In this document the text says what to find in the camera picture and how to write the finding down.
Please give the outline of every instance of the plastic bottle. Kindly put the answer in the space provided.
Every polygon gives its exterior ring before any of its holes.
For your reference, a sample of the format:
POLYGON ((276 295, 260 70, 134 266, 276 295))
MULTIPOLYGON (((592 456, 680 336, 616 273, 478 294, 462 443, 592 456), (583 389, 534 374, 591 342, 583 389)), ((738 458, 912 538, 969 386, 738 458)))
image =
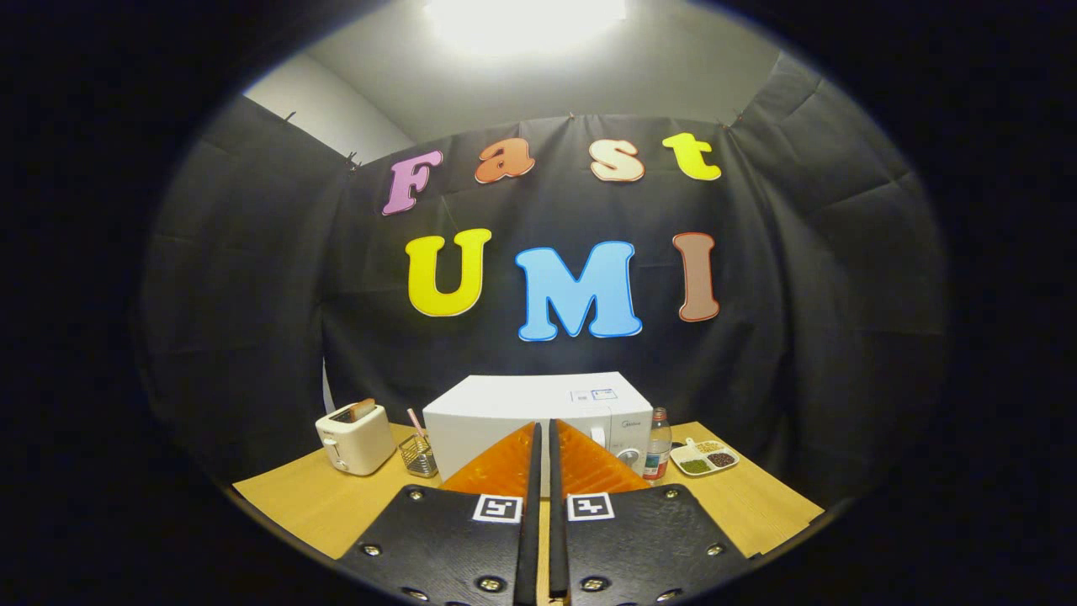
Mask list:
POLYGON ((672 443, 673 431, 666 419, 666 409, 656 408, 651 418, 651 446, 647 447, 647 459, 643 464, 644 480, 654 482, 666 475, 672 443))

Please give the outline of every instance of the yellow letter u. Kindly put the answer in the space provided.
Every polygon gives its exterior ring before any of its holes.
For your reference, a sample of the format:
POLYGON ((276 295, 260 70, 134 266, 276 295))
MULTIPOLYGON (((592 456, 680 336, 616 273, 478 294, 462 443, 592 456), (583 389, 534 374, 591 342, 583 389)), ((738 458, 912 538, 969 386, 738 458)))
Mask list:
POLYGON ((475 306, 482 292, 482 244, 490 240, 490 229, 466 229, 452 241, 461 248, 460 287, 456 292, 437 290, 437 251, 445 245, 442 236, 416 238, 404 246, 411 257, 407 274, 407 295, 419 312, 434 318, 459 316, 475 306))

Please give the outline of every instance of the letter m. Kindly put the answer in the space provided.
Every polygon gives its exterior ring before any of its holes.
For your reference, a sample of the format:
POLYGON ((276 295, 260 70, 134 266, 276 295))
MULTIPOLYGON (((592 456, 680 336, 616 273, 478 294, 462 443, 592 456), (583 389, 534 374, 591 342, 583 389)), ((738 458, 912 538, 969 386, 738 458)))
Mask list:
POLYGON ((643 330, 632 314, 628 259, 635 252, 627 241, 603 241, 591 249, 579 279, 572 276, 553 248, 531 248, 516 255, 528 284, 528 322, 520 327, 523 341, 550 341, 557 327, 549 322, 549 306, 569 336, 584 328, 595 301, 595 322, 587 330, 595 337, 631 337, 643 330))

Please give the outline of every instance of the brown letter i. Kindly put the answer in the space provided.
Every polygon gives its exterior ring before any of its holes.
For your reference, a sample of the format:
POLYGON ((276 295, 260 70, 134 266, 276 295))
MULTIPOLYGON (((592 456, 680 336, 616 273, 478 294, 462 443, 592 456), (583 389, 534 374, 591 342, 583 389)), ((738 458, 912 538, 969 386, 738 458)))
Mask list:
POLYGON ((718 301, 711 286, 711 249, 714 238, 688 231, 673 236, 673 245, 684 259, 684 306, 681 320, 686 323, 709 321, 718 315, 718 301))

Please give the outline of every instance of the metal basket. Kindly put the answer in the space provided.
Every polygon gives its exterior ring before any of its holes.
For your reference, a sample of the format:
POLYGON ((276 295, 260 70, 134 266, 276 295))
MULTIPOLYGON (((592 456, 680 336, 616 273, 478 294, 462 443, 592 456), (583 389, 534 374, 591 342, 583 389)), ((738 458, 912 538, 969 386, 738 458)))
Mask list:
POLYGON ((400 445, 401 457, 408 474, 420 478, 433 478, 437 475, 437 463, 434 462, 434 451, 425 438, 412 434, 400 445))

